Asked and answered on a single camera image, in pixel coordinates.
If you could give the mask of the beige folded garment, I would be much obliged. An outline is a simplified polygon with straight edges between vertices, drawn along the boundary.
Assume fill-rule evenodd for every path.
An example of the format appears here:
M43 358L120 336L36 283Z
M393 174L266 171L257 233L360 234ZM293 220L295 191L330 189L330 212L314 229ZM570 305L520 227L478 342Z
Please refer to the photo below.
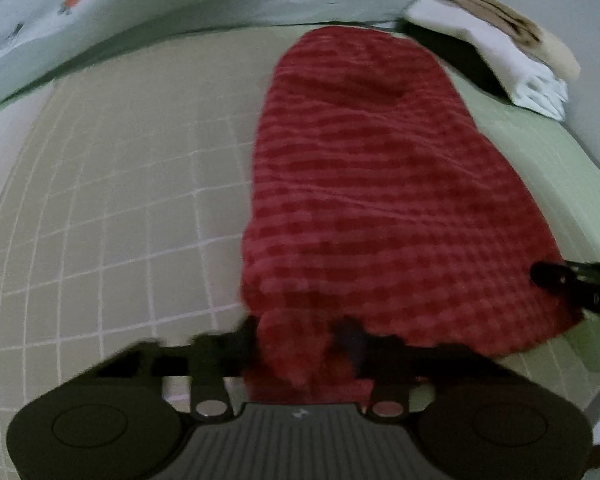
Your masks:
M581 66L572 51L552 32L500 0L448 0L504 32L524 53L548 66L566 81L580 77Z

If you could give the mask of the red checkered shirt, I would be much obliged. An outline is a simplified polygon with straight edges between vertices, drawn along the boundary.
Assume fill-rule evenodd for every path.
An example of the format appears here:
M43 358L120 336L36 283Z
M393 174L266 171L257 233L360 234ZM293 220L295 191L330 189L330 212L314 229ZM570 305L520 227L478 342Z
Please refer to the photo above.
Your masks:
M242 237L242 299L259 322L253 400L366 402L372 385L332 348L342 318L485 356L542 344L578 322L529 278L559 258L528 188L429 51L327 26L279 60Z

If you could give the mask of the white folded garment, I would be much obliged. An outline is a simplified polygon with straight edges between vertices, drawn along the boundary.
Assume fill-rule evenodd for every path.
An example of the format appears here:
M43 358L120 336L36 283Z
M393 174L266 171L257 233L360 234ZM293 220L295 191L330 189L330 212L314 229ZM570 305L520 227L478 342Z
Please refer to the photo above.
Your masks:
M448 0L415 0L404 18L471 44L514 105L558 122L566 118L567 83L546 64L522 52L505 32Z

